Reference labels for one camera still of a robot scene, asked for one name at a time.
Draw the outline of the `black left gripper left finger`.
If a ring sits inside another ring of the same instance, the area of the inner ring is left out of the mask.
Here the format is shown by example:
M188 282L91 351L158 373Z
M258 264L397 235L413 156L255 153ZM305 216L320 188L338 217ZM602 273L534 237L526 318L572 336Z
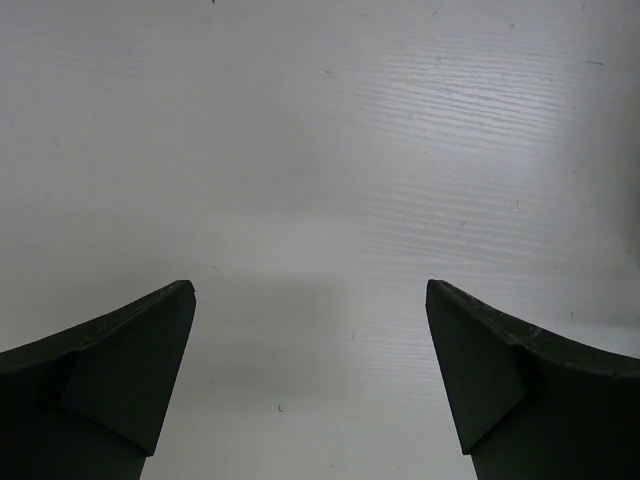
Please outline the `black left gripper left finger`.
M1 354L4 479L138 479L196 309L191 281Z

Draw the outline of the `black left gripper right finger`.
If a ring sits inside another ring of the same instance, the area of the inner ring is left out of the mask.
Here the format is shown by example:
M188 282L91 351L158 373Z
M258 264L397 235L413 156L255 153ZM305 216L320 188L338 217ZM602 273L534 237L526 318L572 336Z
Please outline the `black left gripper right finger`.
M463 454L479 479L636 479L639 362L432 279L426 314Z

